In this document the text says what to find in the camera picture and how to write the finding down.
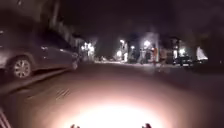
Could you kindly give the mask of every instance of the car window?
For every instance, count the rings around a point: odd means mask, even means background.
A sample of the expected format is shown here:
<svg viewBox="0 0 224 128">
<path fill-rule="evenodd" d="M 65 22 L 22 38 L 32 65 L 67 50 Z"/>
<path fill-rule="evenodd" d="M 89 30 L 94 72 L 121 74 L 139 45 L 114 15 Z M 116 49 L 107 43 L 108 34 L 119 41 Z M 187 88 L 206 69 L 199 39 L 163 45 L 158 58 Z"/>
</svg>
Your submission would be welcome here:
<svg viewBox="0 0 224 128">
<path fill-rule="evenodd" d="M 58 33 L 52 30 L 46 30 L 43 34 L 43 38 L 51 46 L 63 49 L 71 48 L 71 46 Z"/>
</svg>

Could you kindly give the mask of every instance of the car door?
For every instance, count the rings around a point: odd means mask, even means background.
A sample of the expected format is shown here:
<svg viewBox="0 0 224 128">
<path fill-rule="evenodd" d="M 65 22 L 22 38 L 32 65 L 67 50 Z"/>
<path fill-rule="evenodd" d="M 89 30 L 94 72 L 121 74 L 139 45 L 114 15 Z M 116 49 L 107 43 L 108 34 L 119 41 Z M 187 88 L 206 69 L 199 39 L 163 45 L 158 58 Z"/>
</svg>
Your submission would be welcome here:
<svg viewBox="0 0 224 128">
<path fill-rule="evenodd" d="M 63 66 L 57 35 L 51 30 L 41 32 L 41 43 L 39 47 L 44 51 L 44 67 L 45 68 L 60 68 Z"/>
<path fill-rule="evenodd" d="M 65 67 L 70 66 L 74 59 L 72 47 L 64 39 L 59 40 L 61 56 L 63 56 L 63 65 Z"/>
</svg>

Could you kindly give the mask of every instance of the person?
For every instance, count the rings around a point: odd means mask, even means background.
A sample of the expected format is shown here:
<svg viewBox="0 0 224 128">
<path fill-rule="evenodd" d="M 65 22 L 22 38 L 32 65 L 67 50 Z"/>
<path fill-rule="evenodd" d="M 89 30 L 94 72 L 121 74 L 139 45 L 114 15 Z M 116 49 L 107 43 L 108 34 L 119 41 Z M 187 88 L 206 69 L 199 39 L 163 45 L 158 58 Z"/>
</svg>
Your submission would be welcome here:
<svg viewBox="0 0 224 128">
<path fill-rule="evenodd" d="M 159 72 L 162 70 L 162 68 L 166 64 L 166 59 L 167 59 L 166 49 L 161 48 L 160 49 L 160 67 L 159 67 Z"/>
<path fill-rule="evenodd" d="M 158 49 L 157 48 L 154 48 L 153 50 L 153 66 L 156 67 L 156 58 L 157 58 L 157 54 L 158 54 Z"/>
</svg>

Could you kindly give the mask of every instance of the curb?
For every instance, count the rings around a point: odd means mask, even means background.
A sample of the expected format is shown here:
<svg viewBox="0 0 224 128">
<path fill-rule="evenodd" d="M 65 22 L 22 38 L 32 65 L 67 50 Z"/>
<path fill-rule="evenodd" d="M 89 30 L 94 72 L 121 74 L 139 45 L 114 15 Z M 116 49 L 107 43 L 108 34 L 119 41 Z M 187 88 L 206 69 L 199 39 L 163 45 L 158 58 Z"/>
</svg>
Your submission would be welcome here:
<svg viewBox="0 0 224 128">
<path fill-rule="evenodd" d="M 29 79 L 19 80 L 19 81 L 15 81 L 13 83 L 10 83 L 10 84 L 6 84 L 6 85 L 4 85 L 3 87 L 0 88 L 0 96 L 5 95 L 7 93 L 10 93 L 14 90 L 29 86 L 30 84 L 33 84 L 35 82 L 47 79 L 49 77 L 59 75 L 59 74 L 64 73 L 66 71 L 67 71 L 66 69 L 62 69 L 62 70 L 53 71 L 53 72 L 42 74 L 42 75 L 37 75 L 37 76 L 31 77 Z"/>
</svg>

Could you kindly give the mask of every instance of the street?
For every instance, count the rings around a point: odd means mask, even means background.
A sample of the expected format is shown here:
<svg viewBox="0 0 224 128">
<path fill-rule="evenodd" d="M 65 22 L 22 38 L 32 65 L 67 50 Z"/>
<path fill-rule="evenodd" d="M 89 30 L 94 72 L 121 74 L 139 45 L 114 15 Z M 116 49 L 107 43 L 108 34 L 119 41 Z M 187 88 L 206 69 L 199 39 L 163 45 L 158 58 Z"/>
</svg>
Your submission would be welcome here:
<svg viewBox="0 0 224 128">
<path fill-rule="evenodd" d="M 17 128 L 223 128 L 224 76 L 89 64 L 1 97 Z"/>
</svg>

